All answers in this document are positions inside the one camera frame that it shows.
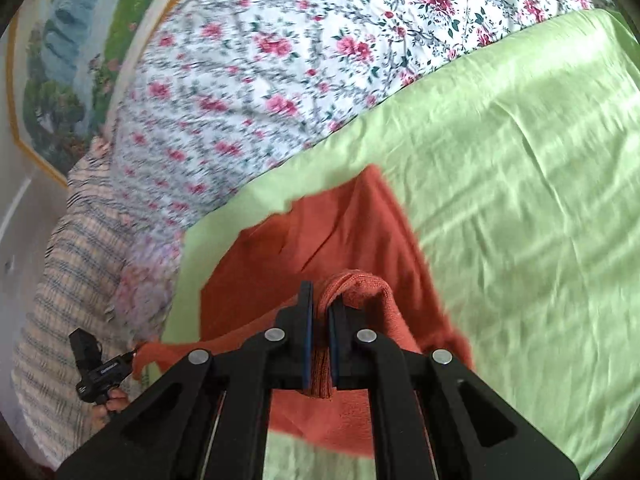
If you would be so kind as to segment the person's left hand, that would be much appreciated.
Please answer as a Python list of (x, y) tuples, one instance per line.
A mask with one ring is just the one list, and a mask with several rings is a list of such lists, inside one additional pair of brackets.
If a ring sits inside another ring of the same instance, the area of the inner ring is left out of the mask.
[(107, 401), (104, 404), (96, 404), (91, 411), (91, 421), (94, 430), (102, 429), (111, 416), (126, 410), (130, 404), (128, 394), (119, 388), (113, 388), (108, 392)]

